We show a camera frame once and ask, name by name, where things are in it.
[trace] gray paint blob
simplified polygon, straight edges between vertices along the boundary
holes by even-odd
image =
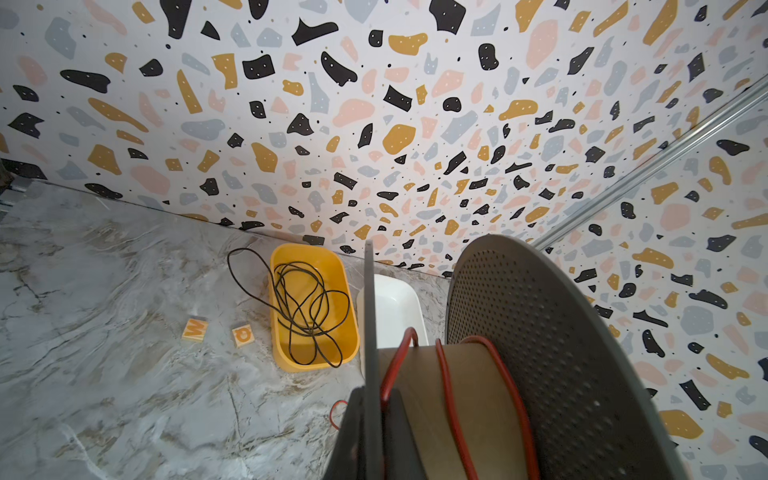
[[[437,155],[437,142],[429,146],[426,153],[424,154],[424,160],[430,161],[431,159],[435,158],[436,155]]]
[[[651,98],[654,97],[654,95],[656,94],[656,89],[659,88],[660,83],[661,83],[661,80],[654,80],[646,88],[644,88],[642,92],[640,92],[640,95],[637,97],[637,105],[634,106],[634,110],[632,111],[632,113],[635,113],[636,111],[640,110],[640,107],[642,107],[645,102],[649,101]]]
[[[9,8],[0,8],[0,28],[10,30],[18,25],[18,15]]]
[[[745,133],[751,132],[752,130],[757,129],[760,124],[762,124],[764,121],[768,120],[768,115],[758,115],[755,118],[750,118],[749,120],[740,121],[736,124],[736,134],[737,135],[744,135]]]
[[[56,170],[56,173],[62,180],[84,180],[85,178],[88,178],[88,175],[80,170],[80,167],[74,164],[71,160],[67,161],[67,164],[63,166],[63,168]]]
[[[565,137],[557,135],[555,137],[549,137],[544,142],[544,147],[541,149],[541,159],[545,162],[552,160],[557,154],[563,151],[563,142]]]
[[[256,45],[278,48],[283,45],[283,36],[272,28],[267,27],[261,31],[261,35],[256,39]]]
[[[226,125],[218,118],[212,118],[204,121],[185,121],[181,124],[181,131],[191,137],[201,140],[216,140]]]
[[[99,127],[101,130],[107,130],[104,128],[104,125],[98,123],[91,115],[77,107],[67,107],[67,113],[70,114],[82,127]]]
[[[236,178],[230,175],[226,170],[221,172],[221,176],[224,177],[224,183],[227,184],[232,190],[239,190],[243,188],[243,184]]]
[[[670,241],[670,247],[683,247],[688,248],[696,244],[696,241],[690,237],[678,237]]]
[[[725,75],[723,76],[723,81],[728,81],[728,80],[730,80],[730,78],[731,78],[731,77],[733,77],[734,75],[737,75],[737,74],[739,74],[739,72],[740,72],[740,71],[741,71],[741,70],[742,70],[744,67],[746,67],[747,65],[749,65],[749,64],[750,64],[750,63],[752,63],[753,61],[754,61],[754,58],[751,58],[751,57],[750,57],[750,58],[748,58],[747,60],[745,60],[745,61],[742,61],[741,63],[739,63],[739,64],[737,64],[737,65],[734,65],[733,67],[729,68],[729,69],[728,69],[728,71],[727,71],[727,72],[725,72]]]
[[[598,56],[594,60],[594,66],[597,68],[604,67],[605,65],[608,65],[608,60],[611,58],[611,53],[613,53],[614,49],[611,47],[611,42],[614,40],[613,37],[610,37],[608,40],[605,41],[603,44],[603,48],[600,49],[600,53],[598,53]]]
[[[587,135],[587,144],[593,144],[594,142],[600,140],[604,134],[605,130],[595,130],[589,132],[589,135]]]
[[[608,95],[609,97],[616,93],[616,90],[618,90],[619,85],[621,85],[621,81],[624,80],[624,76],[627,74],[627,64],[622,62],[621,60],[614,63],[614,66],[611,68],[611,76],[608,77],[608,79],[605,81],[605,85],[603,86],[603,92]],[[659,86],[659,81],[656,80],[653,84],[656,85],[656,87]]]
[[[472,37],[485,37],[493,35],[493,31],[496,29],[496,21],[498,20],[498,13],[502,10],[502,4],[496,5],[496,8],[488,12],[487,15],[478,18],[472,23],[472,33],[469,34]]]
[[[741,254],[748,258],[760,258],[763,254],[763,245],[760,243],[760,235],[752,235],[744,246],[741,247]]]
[[[478,115],[474,110],[468,111],[461,117],[453,118],[448,128],[440,135],[440,138],[453,145],[477,120]]]
[[[640,237],[640,240],[647,242],[648,240],[650,240],[650,236],[653,234],[654,234],[654,226],[651,225],[650,223],[643,223],[643,228],[641,228],[638,236]]]
[[[434,210],[422,210],[416,213],[416,216],[422,220],[430,220],[440,214],[441,210],[435,208]]]
[[[144,205],[146,205],[151,209],[162,210],[163,212],[165,211],[161,203],[152,197],[147,197],[146,195],[137,195],[136,198],[141,200],[141,202],[144,203]]]
[[[589,243],[584,245],[581,248],[581,251],[584,252],[584,255],[587,258],[592,258],[595,255],[600,255],[601,253],[610,252],[611,249],[614,247],[613,240],[598,240],[596,238],[593,238],[590,240]]]
[[[680,327],[688,335],[703,335],[715,328],[712,312],[702,306],[691,305],[683,310]]]
[[[326,202],[323,199],[323,195],[320,195],[320,192],[317,190],[312,190],[306,199],[312,204],[313,207],[315,207],[316,213],[320,212],[320,206]]]
[[[555,98],[554,102],[563,107],[568,104],[568,87],[563,87],[558,91],[558,96]]]
[[[399,170],[393,171],[391,174],[384,177],[384,186],[385,187],[391,187],[392,184],[394,184],[397,181],[397,177],[400,175]]]
[[[232,27],[232,32],[230,32],[230,36],[232,37],[232,40],[234,40],[235,45],[237,45],[238,48],[250,47],[250,42],[248,41],[248,37],[245,36],[245,32],[243,31],[242,27],[240,27],[239,23],[236,23],[235,26]]]
[[[365,23],[379,0],[346,0],[344,6],[349,16],[360,23]]]
[[[632,348],[632,332],[627,332],[627,335],[624,336],[624,339],[621,340],[621,348],[624,349],[624,352],[627,355],[632,355],[633,348]]]
[[[45,43],[49,44],[51,48],[62,56],[74,60],[74,49],[77,47],[77,44],[74,43],[74,39],[69,35],[70,25],[72,24],[62,17],[56,17],[45,31],[44,38]]]
[[[741,480],[766,480],[768,478],[768,465],[764,462],[735,466]]]
[[[432,59],[432,56],[427,53],[427,59],[424,60],[424,73],[427,75],[434,75],[437,71],[437,57]]]
[[[498,143],[498,127],[493,126],[488,129],[488,139],[491,141],[491,148],[495,147]]]
[[[72,135],[59,134],[58,139],[63,141],[67,145],[71,145],[72,147],[78,147],[80,145],[80,139]]]
[[[750,391],[745,385],[736,391],[736,399],[744,405],[749,405],[757,400],[757,395],[750,395]]]
[[[504,82],[504,93],[511,95],[515,93],[515,88],[518,86],[518,80],[520,79],[520,71],[515,67],[507,69],[507,80]]]
[[[317,77],[315,77],[314,72],[308,73],[307,77],[310,79],[310,94],[312,95],[310,112],[327,114],[329,103],[328,95],[326,95],[326,92],[324,92],[317,84]]]
[[[325,13],[328,10],[326,0],[304,0],[299,2],[299,7],[316,13]]]
[[[286,135],[281,131],[270,132],[270,144],[275,148],[283,148],[287,144]]]
[[[357,173],[363,175],[364,177],[372,178],[378,175],[380,170],[377,170],[370,165],[363,165],[362,167],[357,169]]]
[[[709,278],[712,270],[712,263],[706,258],[700,258],[699,261],[696,262],[694,270],[703,273],[706,278]]]
[[[181,54],[181,63],[185,64],[189,68],[192,68],[193,70],[199,71],[200,73],[210,75],[210,70],[208,70],[208,67],[203,65],[203,62],[197,60],[195,57],[189,55],[188,53]]]
[[[179,195],[179,204],[189,205],[197,201],[197,194],[183,193]]]
[[[622,260],[619,262],[619,268],[621,268],[621,279],[626,280],[629,278],[631,265],[629,260]]]
[[[544,72],[538,76],[536,79],[536,83],[533,84],[534,87],[539,87],[543,84],[547,84],[555,79],[555,77],[558,76],[559,70],[557,68],[547,68],[544,70]]]
[[[735,60],[737,56],[738,54],[736,53],[736,46],[731,45],[730,47],[725,47],[720,51],[719,54],[717,54],[717,60],[721,65],[725,65],[729,61]]]
[[[259,199],[265,204],[277,205],[277,196],[272,187],[265,184],[253,184],[251,187],[259,194]]]

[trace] gray marble floor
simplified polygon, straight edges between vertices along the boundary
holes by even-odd
[[[33,182],[0,223],[3,478],[319,478],[359,360],[289,374],[225,256],[281,240]],[[343,257],[355,296],[362,260]],[[266,297],[256,263],[239,276]],[[384,265],[442,336],[448,280]],[[187,319],[205,341],[180,338]],[[236,349],[249,323],[256,342]]]

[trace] white plastic container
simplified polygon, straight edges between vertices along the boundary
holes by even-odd
[[[390,276],[374,275],[376,288],[376,346],[380,349],[396,348],[406,329],[412,326],[419,336],[419,345],[428,345],[424,327],[422,306],[416,291],[406,282]],[[360,369],[366,364],[366,316],[365,300],[361,289],[357,294],[357,322],[360,331]]]

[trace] black paint blob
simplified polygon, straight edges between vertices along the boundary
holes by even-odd
[[[101,195],[104,198],[111,198],[112,200],[117,200],[123,197],[123,194],[113,192],[102,184],[85,184],[85,188],[97,195]]]
[[[293,43],[298,47],[302,43],[306,43],[338,30],[339,26],[334,22],[321,23],[315,27],[310,27],[299,18],[299,26],[296,27],[296,32],[291,35],[291,38],[293,39]]]
[[[178,40],[184,34],[190,5],[192,5],[192,0],[160,0],[160,8],[163,9],[165,18],[168,19],[169,37]]]
[[[357,81],[357,73],[349,70],[344,65],[341,65],[325,52],[320,54],[320,63],[323,64],[323,70],[325,70],[328,76],[339,84],[340,87],[343,87],[348,81]]]
[[[373,124],[367,124],[362,128],[360,132],[360,140],[357,142],[357,147],[362,148],[371,144],[371,137],[373,136]]]
[[[704,72],[704,56],[699,53],[688,64],[688,81],[692,82],[694,78],[698,77]]]
[[[383,41],[384,41],[383,30],[371,30],[371,32],[368,34],[368,45],[372,47],[378,48],[382,46]]]
[[[478,48],[478,57],[480,57],[480,67],[483,70],[493,70],[498,67],[496,60],[496,47],[490,43],[484,43]]]
[[[571,65],[568,68],[568,74],[576,75],[581,71],[581,67],[584,67],[584,64],[587,63],[587,59],[592,55],[593,51],[594,47],[586,47],[582,53],[573,57],[571,59]]]
[[[409,111],[413,99],[401,94],[390,85],[389,88],[387,88],[386,95],[384,95],[384,101],[390,105],[395,105],[401,110]]]
[[[213,40],[221,40],[219,32],[216,31],[216,28],[208,20],[205,21],[205,25],[203,25],[203,29],[200,30],[200,33],[206,37],[211,37]]]
[[[289,134],[299,134],[303,136],[315,133],[310,127],[310,120],[304,114],[298,114],[288,125]]]
[[[725,150],[731,157],[750,149],[749,145],[740,144],[733,140],[718,140],[717,146]]]
[[[35,125],[43,121],[42,118],[37,118],[33,114],[23,113],[14,118],[8,126],[23,134],[27,134],[30,137],[40,138],[40,130],[38,130]]]
[[[253,60],[243,60],[243,73],[248,80],[269,77],[275,73],[272,65],[272,57],[269,54],[262,55]]]
[[[432,0],[429,4],[429,13],[435,17],[437,30],[450,31],[456,35],[461,26],[467,9],[453,0]]]
[[[13,89],[16,90],[18,97],[24,101],[40,101],[40,97],[30,87],[24,85],[14,85]]]
[[[254,100],[248,103],[250,105],[250,114],[256,118],[266,118],[266,111],[264,110],[264,104],[258,100]]]
[[[139,67],[139,71],[144,77],[157,77],[158,75],[163,74],[163,65],[160,65],[160,62],[157,61],[156,58],[153,58],[150,61],[148,61],[146,64],[144,64],[143,67]]]
[[[216,183],[215,178],[206,178],[205,183],[200,185],[200,189],[210,196],[219,194],[219,184]]]

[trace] yellow plastic bin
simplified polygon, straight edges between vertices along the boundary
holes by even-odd
[[[274,275],[276,266],[281,263],[296,261],[307,262],[314,266],[323,276],[326,290],[340,290],[349,296],[349,315],[346,317],[343,325],[330,333],[330,336],[338,342],[339,347],[341,348],[342,363],[347,363],[357,355],[357,350],[360,347],[360,334],[357,331],[357,318],[355,318],[355,309],[352,305],[352,294],[349,292],[349,284],[347,283],[344,265],[338,255],[325,248],[299,245],[296,243],[285,243],[272,252],[270,268]],[[302,274],[286,275],[285,281],[288,293],[297,299],[304,298],[317,285],[312,278]],[[278,303],[274,290],[271,288],[269,290],[271,303],[274,306],[277,306]],[[313,296],[310,300],[305,302],[302,307],[302,311],[307,317],[309,317],[309,305],[314,299],[315,297]],[[344,319],[344,314],[347,309],[347,302],[344,295],[341,293],[329,294],[329,308],[330,313],[323,324],[323,329],[325,330],[333,328]],[[280,325],[277,321],[278,317],[280,317],[284,324],[288,324],[287,320],[283,319],[278,312],[272,310],[272,355],[274,356],[277,366],[286,372],[306,372],[309,370],[319,370],[330,367],[319,354],[309,365],[300,365],[294,362],[288,353],[288,329]],[[317,336],[316,340],[319,348],[323,351],[323,354],[328,360],[336,365],[339,362],[339,350],[333,344],[333,341],[325,335]],[[308,362],[312,359],[315,352],[314,341],[308,336],[298,336],[294,334],[291,349],[293,351],[293,356],[297,360],[300,362]]]

